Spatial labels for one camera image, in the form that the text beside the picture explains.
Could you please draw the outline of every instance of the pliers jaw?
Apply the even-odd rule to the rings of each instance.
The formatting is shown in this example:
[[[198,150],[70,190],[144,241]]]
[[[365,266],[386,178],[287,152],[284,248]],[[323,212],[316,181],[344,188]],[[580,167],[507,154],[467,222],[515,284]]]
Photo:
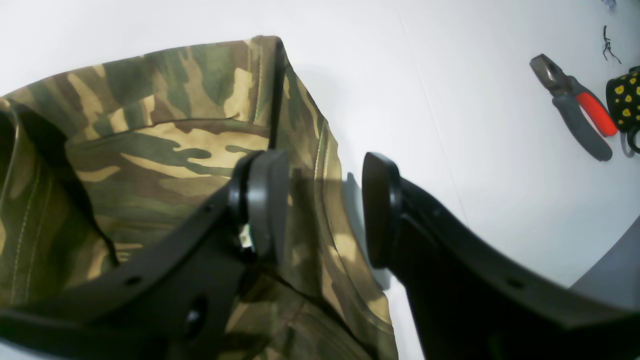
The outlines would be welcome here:
[[[551,95],[560,96],[571,93],[571,85],[566,75],[556,63],[554,63],[547,55],[540,54],[529,62],[531,69],[538,77],[542,85],[549,90]]]

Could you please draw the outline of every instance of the white table surface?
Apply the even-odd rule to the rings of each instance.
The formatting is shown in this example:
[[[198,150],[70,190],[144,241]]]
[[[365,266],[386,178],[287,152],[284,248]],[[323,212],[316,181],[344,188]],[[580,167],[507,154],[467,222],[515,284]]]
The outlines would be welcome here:
[[[570,286],[640,215],[640,156],[599,163],[529,60],[545,53],[604,102],[640,65],[640,1],[2,0],[0,94],[65,70],[189,44],[278,35],[360,179],[393,159],[489,244]],[[602,57],[602,27],[622,60]],[[402,286],[402,359],[422,356]]]

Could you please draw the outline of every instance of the camouflage fabric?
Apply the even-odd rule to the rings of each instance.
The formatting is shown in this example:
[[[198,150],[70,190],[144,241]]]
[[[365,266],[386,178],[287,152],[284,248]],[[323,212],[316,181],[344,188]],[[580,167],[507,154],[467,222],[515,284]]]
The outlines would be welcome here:
[[[134,258],[271,147],[291,167],[285,261],[242,292],[220,358],[397,358],[342,205],[337,143],[278,38],[52,76],[0,98],[0,136],[0,305],[99,276],[109,247]]]

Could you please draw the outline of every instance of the black wire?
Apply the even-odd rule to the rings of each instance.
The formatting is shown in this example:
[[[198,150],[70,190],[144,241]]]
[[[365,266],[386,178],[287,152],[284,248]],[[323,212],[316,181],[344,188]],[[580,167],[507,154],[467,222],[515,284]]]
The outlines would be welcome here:
[[[607,26],[604,26],[604,29],[602,30],[602,37],[604,38],[604,49],[602,49],[602,55],[604,55],[605,60],[609,61],[609,59],[607,59],[607,54],[606,51],[609,51],[609,54],[611,54],[611,56],[613,56],[618,63],[622,64],[622,61],[620,61],[620,59],[618,59],[618,57],[616,55],[614,55],[611,52],[611,39],[607,38]]]

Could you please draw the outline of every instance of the pliers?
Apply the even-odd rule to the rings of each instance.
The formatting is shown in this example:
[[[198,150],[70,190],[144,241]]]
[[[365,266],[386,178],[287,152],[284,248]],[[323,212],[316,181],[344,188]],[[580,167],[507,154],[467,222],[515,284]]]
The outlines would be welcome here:
[[[565,75],[562,69],[544,54],[531,59],[529,65],[538,80],[553,95],[551,102],[560,111],[573,137],[597,160],[611,159],[613,152],[609,144],[593,129],[580,110],[582,106],[604,136],[615,135],[618,128],[598,97],[573,76]]]

